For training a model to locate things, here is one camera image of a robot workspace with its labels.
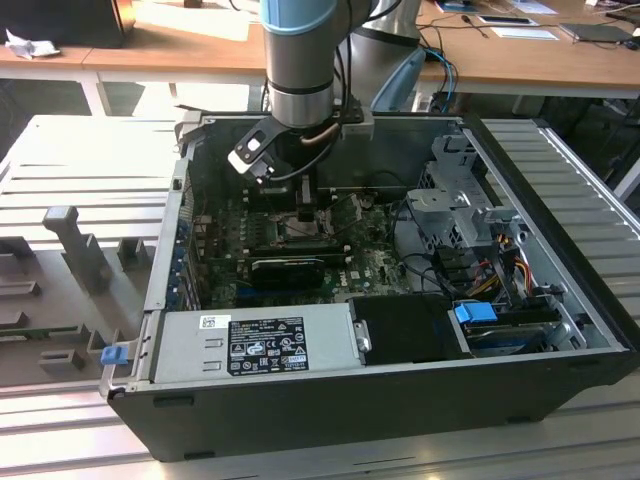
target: blue latch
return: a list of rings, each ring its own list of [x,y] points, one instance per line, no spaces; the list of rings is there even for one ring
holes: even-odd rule
[[[102,363],[102,365],[126,365],[129,363],[127,360],[128,353],[129,347],[120,345],[105,347],[102,349],[100,363]]]
[[[495,322],[498,320],[493,306],[486,302],[463,303],[453,311],[460,323]]]

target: open computer chassis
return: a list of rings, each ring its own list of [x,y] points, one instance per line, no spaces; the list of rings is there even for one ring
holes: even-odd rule
[[[183,125],[133,370],[103,375],[155,458],[539,421],[640,364],[640,329],[545,200],[554,176],[578,202],[598,182],[544,126],[377,115],[320,165],[302,221],[226,162],[258,119]]]

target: white paper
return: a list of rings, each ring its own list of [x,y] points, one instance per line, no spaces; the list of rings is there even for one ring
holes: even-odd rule
[[[60,53],[60,50],[56,49],[53,43],[47,40],[32,42],[31,40],[17,37],[9,30],[6,30],[6,32],[7,41],[4,43],[4,46],[18,57],[32,60],[33,57],[48,57]]]
[[[556,15],[558,13],[540,2],[536,2],[536,0],[511,0],[511,3],[524,13],[535,15]]]
[[[491,30],[500,38],[524,38],[529,40],[558,40],[553,33],[547,30],[533,28],[508,28],[491,27]]]

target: green circuit board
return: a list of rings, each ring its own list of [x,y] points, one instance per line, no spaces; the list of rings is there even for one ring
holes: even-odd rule
[[[202,249],[208,308],[341,303],[353,296],[410,291],[389,243],[389,214],[384,205],[365,195],[340,197],[331,208],[319,211],[316,223],[324,230],[315,236],[304,232],[294,216],[294,212],[273,209],[252,211],[232,201],[213,215]],[[298,245],[316,244],[328,246],[328,252],[338,251],[318,255],[327,258],[321,286],[284,291],[253,288],[248,272],[261,248],[286,247],[291,255]]]

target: laptop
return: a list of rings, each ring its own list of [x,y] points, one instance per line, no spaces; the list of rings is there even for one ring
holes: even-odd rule
[[[618,43],[631,38],[631,34],[610,25],[561,23],[560,28],[579,42]]]

